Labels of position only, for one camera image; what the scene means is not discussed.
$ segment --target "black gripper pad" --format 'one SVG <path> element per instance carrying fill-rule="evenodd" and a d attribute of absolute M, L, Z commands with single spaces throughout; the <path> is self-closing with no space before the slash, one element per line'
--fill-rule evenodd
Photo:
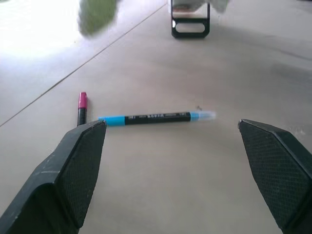
<path fill-rule="evenodd" d="M 312 155 L 289 132 L 243 119 L 251 172 L 283 233 L 312 233 Z"/>
<path fill-rule="evenodd" d="M 0 218 L 1 234 L 77 234 L 97 182 L 106 125 L 69 131 Z"/>

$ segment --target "black metal stand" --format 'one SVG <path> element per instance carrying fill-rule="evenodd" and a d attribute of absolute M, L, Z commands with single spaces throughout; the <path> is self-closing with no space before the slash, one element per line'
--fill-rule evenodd
<path fill-rule="evenodd" d="M 180 33 L 176 30 L 179 23 L 202 23 L 205 30 L 202 33 Z M 173 0 L 171 0 L 171 34 L 174 38 L 205 38 L 210 32 L 210 4 L 207 3 L 207 18 L 174 18 Z"/>

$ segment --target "blue pen cap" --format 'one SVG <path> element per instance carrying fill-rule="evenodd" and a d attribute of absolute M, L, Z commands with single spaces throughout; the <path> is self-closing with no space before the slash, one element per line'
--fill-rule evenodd
<path fill-rule="evenodd" d="M 98 119 L 104 120 L 108 126 L 125 125 L 125 116 L 107 116 L 107 117 L 99 117 Z"/>
<path fill-rule="evenodd" d="M 212 120 L 215 119 L 216 113 L 213 111 L 190 111 L 191 121 Z"/>

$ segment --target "floor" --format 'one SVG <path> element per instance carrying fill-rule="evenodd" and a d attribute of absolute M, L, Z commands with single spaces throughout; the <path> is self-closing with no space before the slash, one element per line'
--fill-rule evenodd
<path fill-rule="evenodd" d="M 217 118 L 109 128 L 81 234 L 281 233 L 237 123 L 287 129 L 312 152 L 311 2 L 233 0 L 204 40 L 172 38 L 166 0 L 124 0 L 93 39 L 77 32 L 77 0 L 65 4 L 0 3 L 0 214 L 86 91 L 90 121 L 197 106 Z"/>

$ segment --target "blurry green object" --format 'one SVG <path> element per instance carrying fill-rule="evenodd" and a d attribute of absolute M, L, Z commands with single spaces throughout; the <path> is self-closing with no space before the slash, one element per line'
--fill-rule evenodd
<path fill-rule="evenodd" d="M 79 30 L 86 37 L 94 36 L 115 18 L 117 0 L 81 0 Z"/>

